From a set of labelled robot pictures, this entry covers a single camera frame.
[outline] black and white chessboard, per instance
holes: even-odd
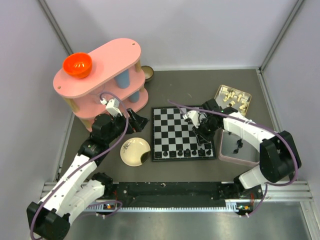
[[[152,161],[213,160],[212,143],[197,144],[193,124],[186,122],[176,107],[152,108]]]

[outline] orange bowl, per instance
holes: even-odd
[[[91,73],[92,59],[87,53],[76,52],[63,61],[62,68],[70,76],[83,79]]]

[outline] pink shelf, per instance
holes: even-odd
[[[133,111],[137,112],[147,104],[148,99],[149,99],[148,92],[147,92],[147,90],[144,89],[143,91],[140,91],[139,101],[132,103],[127,98],[126,100],[123,101],[123,103],[127,109],[131,108]],[[93,118],[89,119],[89,122],[91,124],[93,124],[94,120],[95,120],[95,116]],[[92,131],[91,127],[87,128],[87,130],[90,132]]]
[[[104,85],[101,85],[96,90],[91,93],[79,97],[74,98],[74,102],[78,105],[79,111],[74,114],[85,120],[89,120],[94,118],[95,116],[103,113],[106,110],[106,107],[100,103],[99,95],[103,91],[110,91],[119,97],[121,100],[125,100],[130,95],[138,91],[145,84],[145,73],[144,71],[136,72],[135,67],[129,68],[129,87],[122,89],[117,86],[117,83],[114,79],[106,82]],[[111,99],[111,95],[104,96],[107,100]]]
[[[79,98],[112,81],[115,76],[138,62],[141,48],[134,40],[118,38],[88,54],[92,58],[92,71],[89,76],[77,79],[66,74],[63,69],[55,75],[53,87],[62,97]]]

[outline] gray wall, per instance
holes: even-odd
[[[70,116],[53,77],[66,54],[35,0],[0,7],[0,239],[25,240],[26,209],[52,181]]]
[[[305,1],[265,71],[283,129],[293,134],[320,210],[320,1]]]
[[[47,0],[75,52],[132,38],[157,70],[260,66],[297,0]]]

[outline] blue cylinder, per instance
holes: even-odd
[[[115,76],[114,79],[119,88],[126,89],[130,85],[129,70],[127,69],[123,71],[122,73]]]
[[[140,93],[139,91],[136,91],[134,94],[132,94],[131,96],[129,96],[129,101],[131,103],[136,103],[139,101],[139,97],[140,97]]]

